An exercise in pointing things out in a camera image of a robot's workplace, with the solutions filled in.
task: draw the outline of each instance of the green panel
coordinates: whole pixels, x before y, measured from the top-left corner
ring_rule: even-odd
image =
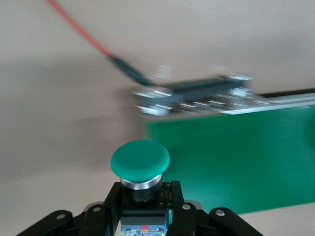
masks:
[[[185,199],[236,213],[315,202],[315,106],[144,121]]]

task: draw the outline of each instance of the green button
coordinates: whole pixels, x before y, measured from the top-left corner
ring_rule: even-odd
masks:
[[[169,161],[164,146],[150,140],[138,140],[118,148],[110,165],[118,177],[132,182],[144,182],[162,174]]]

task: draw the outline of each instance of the red wire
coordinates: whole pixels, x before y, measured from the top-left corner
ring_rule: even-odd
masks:
[[[82,29],[70,16],[58,5],[55,0],[46,0],[50,6],[60,14],[60,16],[72,27],[74,28],[80,35],[82,35],[89,43],[91,43],[94,47],[96,47],[101,53],[115,58],[115,56],[108,51],[105,47],[103,47],[99,42],[96,41],[92,36],[90,36],[84,29]]]

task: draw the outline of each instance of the white wall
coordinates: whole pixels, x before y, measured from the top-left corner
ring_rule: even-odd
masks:
[[[156,83],[243,73],[255,92],[315,87],[313,0],[60,3]],[[45,1],[0,1],[0,235],[105,198],[111,154],[141,138],[136,87]]]

